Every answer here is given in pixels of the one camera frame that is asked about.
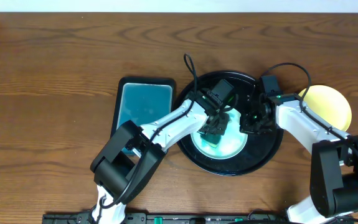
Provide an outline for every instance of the white wall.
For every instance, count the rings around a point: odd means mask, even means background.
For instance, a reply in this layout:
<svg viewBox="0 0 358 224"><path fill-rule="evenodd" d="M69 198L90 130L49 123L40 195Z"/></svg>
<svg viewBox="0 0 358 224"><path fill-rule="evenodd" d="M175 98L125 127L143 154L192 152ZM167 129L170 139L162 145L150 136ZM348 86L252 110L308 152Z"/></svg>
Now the white wall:
<svg viewBox="0 0 358 224"><path fill-rule="evenodd" d="M0 12L358 12L358 0L0 0Z"/></svg>

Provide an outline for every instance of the yellow bowl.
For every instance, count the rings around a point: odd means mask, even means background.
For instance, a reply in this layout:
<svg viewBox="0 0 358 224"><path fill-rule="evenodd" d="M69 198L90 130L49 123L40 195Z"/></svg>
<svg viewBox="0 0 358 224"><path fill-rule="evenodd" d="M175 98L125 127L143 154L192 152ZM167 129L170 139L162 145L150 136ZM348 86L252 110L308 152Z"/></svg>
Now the yellow bowl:
<svg viewBox="0 0 358 224"><path fill-rule="evenodd" d="M302 90L299 96L302 96L305 90ZM337 90L324 85L311 86L304 101L311 110L335 128L346 131L351 125L351 106Z"/></svg>

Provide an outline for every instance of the wooden table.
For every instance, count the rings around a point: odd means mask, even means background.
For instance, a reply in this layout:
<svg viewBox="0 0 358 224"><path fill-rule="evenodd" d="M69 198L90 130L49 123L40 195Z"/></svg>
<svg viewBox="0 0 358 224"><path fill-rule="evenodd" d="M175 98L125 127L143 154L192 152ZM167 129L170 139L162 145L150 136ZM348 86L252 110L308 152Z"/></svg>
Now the wooden table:
<svg viewBox="0 0 358 224"><path fill-rule="evenodd" d="M91 161L110 135L116 90L128 75L192 77L233 69L259 77L296 62L313 83L339 90L358 134L358 14L0 13L0 223L40 223L47 212L96 203ZM275 73L285 92L306 86L296 68ZM280 210L308 193L310 155L285 134L263 168L221 177L175 145L129 208L163 213Z"/></svg>

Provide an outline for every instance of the round black tray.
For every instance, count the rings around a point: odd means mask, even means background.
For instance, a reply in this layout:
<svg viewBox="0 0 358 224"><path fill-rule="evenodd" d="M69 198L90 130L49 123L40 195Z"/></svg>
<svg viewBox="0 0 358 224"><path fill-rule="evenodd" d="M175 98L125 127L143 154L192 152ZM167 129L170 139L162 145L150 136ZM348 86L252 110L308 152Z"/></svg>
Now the round black tray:
<svg viewBox="0 0 358 224"><path fill-rule="evenodd" d="M256 80L245 73L236 71L217 71L207 73L198 78L198 89L212 87L221 79L230 82L239 101L235 109L240 113L250 111L251 103L255 102L259 92L255 89ZM194 82L188 84L177 97L174 108L178 108L187 94L193 90ZM248 135L244 148L236 155L228 159L213 159L203 155L192 142L191 136L182 138L177 144L181 151L197 166L218 175L242 175L253 172L266 164L278 150L283 139L283 130L264 135Z"/></svg>

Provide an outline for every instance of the wood grain surface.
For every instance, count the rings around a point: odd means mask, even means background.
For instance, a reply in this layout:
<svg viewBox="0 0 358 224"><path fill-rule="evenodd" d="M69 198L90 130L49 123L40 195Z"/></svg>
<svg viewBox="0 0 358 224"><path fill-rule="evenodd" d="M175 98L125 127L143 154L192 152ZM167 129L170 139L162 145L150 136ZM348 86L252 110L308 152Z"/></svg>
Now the wood grain surface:
<svg viewBox="0 0 358 224"><path fill-rule="evenodd" d="M47 212L96 203L90 163L107 142L120 78L192 77L221 69L254 77L280 62L305 66L339 90L358 134L358 14L0 13L0 223L40 223ZM275 71L285 92L306 87ZM281 210L308 196L308 152L285 134L263 168L221 177L173 146L129 208L153 213Z"/></svg>

